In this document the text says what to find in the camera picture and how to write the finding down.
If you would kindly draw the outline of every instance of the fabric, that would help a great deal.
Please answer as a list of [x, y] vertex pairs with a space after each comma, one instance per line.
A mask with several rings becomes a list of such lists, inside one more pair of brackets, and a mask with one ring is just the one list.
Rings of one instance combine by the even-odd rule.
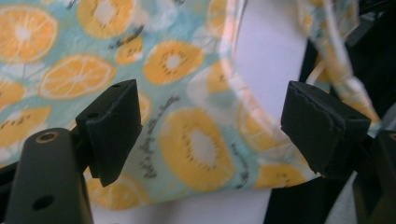
[[333, 86], [345, 104], [372, 121], [369, 134], [375, 135], [381, 125], [380, 119], [363, 85], [353, 76], [344, 46], [345, 39], [359, 25], [358, 1], [299, 1], [300, 23], [320, 55], [307, 83], [325, 91]]
[[[243, 5], [2, 1], [0, 162], [17, 161], [32, 133], [72, 129], [74, 117], [106, 87], [135, 78], [144, 129], [113, 185], [102, 189], [87, 172], [93, 203], [127, 210], [316, 177], [233, 68]], [[327, 13], [343, 21], [343, 12]]]

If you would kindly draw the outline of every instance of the kiwi slice print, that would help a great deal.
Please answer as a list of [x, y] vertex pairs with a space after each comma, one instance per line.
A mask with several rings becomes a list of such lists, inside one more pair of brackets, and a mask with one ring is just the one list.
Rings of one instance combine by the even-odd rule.
[[276, 121], [262, 110], [249, 90], [246, 90], [242, 96], [237, 129], [245, 142], [256, 152], [279, 147], [290, 141]]
[[292, 187], [304, 182], [306, 179], [296, 168], [288, 164], [268, 164], [260, 167], [254, 188]]
[[201, 49], [189, 43], [166, 41], [149, 54], [143, 72], [156, 85], [178, 81], [194, 72], [204, 61]]
[[203, 108], [220, 126], [234, 126], [237, 120], [238, 102], [221, 100], [233, 97], [229, 85], [232, 78], [231, 61], [220, 59], [195, 75], [187, 88], [190, 100]]
[[169, 114], [161, 129], [160, 145], [174, 175], [196, 191], [219, 189], [235, 173], [220, 130], [200, 108]]
[[137, 36], [133, 40], [128, 40], [126, 37], [122, 42], [126, 43], [121, 46], [115, 55], [115, 61], [119, 65], [134, 63], [143, 58], [143, 37]]
[[132, 22], [133, 0], [80, 0], [77, 18], [88, 35], [110, 38], [122, 35]]

